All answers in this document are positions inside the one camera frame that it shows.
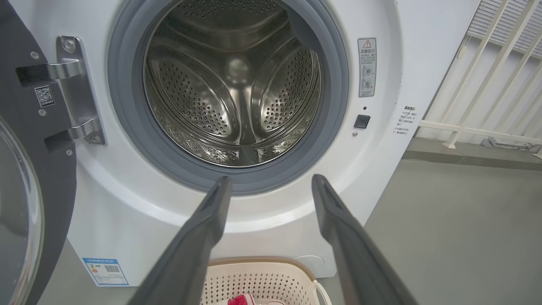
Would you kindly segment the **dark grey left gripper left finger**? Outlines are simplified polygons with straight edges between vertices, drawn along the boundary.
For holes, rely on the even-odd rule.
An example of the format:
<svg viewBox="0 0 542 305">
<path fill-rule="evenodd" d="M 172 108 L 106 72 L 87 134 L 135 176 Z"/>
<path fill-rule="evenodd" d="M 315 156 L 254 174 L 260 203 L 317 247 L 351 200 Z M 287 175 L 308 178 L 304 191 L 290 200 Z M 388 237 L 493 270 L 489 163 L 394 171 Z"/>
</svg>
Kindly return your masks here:
<svg viewBox="0 0 542 305">
<path fill-rule="evenodd" d="M 198 305 L 213 247 L 227 222 L 232 180 L 220 177 L 151 268 L 130 305 Z"/>
</svg>

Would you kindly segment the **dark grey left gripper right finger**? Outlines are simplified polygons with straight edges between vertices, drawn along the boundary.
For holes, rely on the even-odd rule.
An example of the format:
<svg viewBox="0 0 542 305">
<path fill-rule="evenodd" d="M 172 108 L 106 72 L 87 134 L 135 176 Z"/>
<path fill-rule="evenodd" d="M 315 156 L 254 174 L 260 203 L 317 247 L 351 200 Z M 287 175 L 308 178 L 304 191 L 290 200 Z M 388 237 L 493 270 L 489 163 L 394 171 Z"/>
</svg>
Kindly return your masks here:
<svg viewBox="0 0 542 305">
<path fill-rule="evenodd" d="M 416 305 L 403 280 L 325 176 L 313 176 L 312 194 L 320 233 L 333 249 L 345 302 Z"/>
</svg>

